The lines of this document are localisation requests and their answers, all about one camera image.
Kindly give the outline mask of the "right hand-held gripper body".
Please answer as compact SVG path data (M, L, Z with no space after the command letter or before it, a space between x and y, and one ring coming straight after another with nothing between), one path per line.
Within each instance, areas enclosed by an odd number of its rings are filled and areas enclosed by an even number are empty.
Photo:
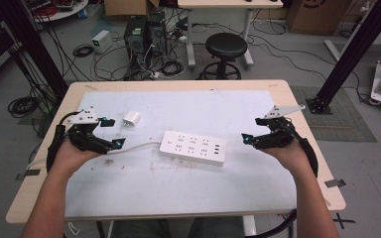
M296 128L287 115L305 109L304 104L293 106L274 106L263 119L271 119L268 127L270 133L256 137L255 148L257 150L270 148L284 148L292 143L294 139L299 142L303 138L296 132Z

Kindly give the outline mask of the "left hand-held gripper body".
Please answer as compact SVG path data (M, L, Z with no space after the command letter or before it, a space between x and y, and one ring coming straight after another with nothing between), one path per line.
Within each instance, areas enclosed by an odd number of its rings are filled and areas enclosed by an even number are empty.
M82 151L92 151L98 154L106 154L109 141L100 139L93 134L93 130L100 126L95 109L90 106L75 112L74 115L67 119L70 128L67 135L73 145Z

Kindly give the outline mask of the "white charger plug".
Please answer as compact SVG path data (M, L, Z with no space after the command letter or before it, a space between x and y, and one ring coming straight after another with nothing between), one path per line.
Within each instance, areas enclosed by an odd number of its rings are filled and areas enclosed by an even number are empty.
M122 123L126 127L134 127L141 119L141 115L136 111L128 111L122 118Z

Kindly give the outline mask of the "white power strip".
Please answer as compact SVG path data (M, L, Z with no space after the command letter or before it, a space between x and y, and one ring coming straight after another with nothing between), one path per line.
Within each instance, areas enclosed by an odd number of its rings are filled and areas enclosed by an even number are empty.
M222 167L226 141L218 138L166 131L160 145L165 157Z

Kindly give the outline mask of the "person's left hand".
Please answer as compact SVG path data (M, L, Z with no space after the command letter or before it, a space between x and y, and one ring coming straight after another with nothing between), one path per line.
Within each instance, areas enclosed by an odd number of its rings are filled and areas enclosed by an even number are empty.
M50 174L70 178L82 165L97 157L98 153L82 151L74 146L69 138L65 138L57 151Z

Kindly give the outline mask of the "person's right hand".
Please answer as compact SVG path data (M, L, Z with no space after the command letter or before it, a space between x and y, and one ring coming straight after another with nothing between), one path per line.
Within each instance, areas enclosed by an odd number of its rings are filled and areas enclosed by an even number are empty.
M308 157L297 140L284 148L262 149L262 152L277 159L293 176L311 168Z

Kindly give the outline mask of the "grey floor mat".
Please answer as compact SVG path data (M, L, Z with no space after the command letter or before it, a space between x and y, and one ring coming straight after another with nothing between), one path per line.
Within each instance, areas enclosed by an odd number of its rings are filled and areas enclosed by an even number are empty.
M329 112L314 114L309 108L303 114L319 141L375 142L376 139L347 93L339 90L329 105Z

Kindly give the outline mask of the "white table mat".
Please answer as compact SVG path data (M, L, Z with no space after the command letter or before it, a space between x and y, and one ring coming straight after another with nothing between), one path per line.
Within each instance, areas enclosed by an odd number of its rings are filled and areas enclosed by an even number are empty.
M274 158L242 141L242 133L262 135L255 119L273 108L266 90L88 92L80 108L113 118L96 128L104 139L125 138L120 153L83 165L69 180L68 219L279 213L296 206L294 181ZM122 123L128 111L141 119ZM166 131L226 141L222 167L164 157Z

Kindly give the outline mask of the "white power supply box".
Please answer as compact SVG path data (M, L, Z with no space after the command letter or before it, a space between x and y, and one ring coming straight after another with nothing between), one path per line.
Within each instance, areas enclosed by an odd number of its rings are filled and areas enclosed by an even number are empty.
M92 39L92 43L95 51L99 54L104 54L113 45L110 32L106 30L102 30L98 33Z

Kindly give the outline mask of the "black round stool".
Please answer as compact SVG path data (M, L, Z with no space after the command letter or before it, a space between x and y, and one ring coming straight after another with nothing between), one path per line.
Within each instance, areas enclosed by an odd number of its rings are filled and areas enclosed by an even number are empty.
M247 51L247 43L243 38L231 33L217 33L207 38L205 48L218 61L208 64L199 74L199 80L241 78L240 69L232 62Z

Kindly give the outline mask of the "black computer tower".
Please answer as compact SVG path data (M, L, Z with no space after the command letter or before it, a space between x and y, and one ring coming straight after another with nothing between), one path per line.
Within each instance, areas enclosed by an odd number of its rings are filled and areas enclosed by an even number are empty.
M148 27L152 40L153 55L155 57L165 55L167 53L165 12L151 12L148 18Z
M133 69L141 69L145 64L144 56L148 49L146 22L147 17L145 15L132 15L124 32L123 38Z

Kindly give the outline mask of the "round white table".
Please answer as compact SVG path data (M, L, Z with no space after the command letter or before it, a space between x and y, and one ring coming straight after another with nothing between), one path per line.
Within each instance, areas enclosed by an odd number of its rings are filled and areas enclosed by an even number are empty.
M23 3L39 23L75 15L86 7L88 0L23 0Z

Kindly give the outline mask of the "large cardboard box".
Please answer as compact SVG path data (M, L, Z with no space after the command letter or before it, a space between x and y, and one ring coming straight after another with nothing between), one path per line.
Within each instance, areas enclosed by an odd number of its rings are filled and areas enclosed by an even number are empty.
M332 35L352 0L293 0L287 15L289 31L295 34Z

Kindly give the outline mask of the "white desk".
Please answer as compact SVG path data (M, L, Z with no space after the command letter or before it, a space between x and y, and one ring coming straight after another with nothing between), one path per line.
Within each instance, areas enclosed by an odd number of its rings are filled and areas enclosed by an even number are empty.
M244 9L242 38L247 40L251 17L255 9L279 9L284 4L281 0L178 0L178 6L187 11L187 60L188 67L194 69L196 66L192 39L192 11L194 9Z

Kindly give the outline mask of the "black metal frame post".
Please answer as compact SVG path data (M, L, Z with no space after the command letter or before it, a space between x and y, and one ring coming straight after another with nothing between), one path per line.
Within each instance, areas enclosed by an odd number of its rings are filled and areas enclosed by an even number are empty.
M67 93L68 85L35 30L21 0L0 0L0 11L11 32L17 36L35 62L56 96L56 100L62 101Z
M329 104L381 33L381 0L377 0L353 34L346 50L314 98L307 98L313 114L330 114Z

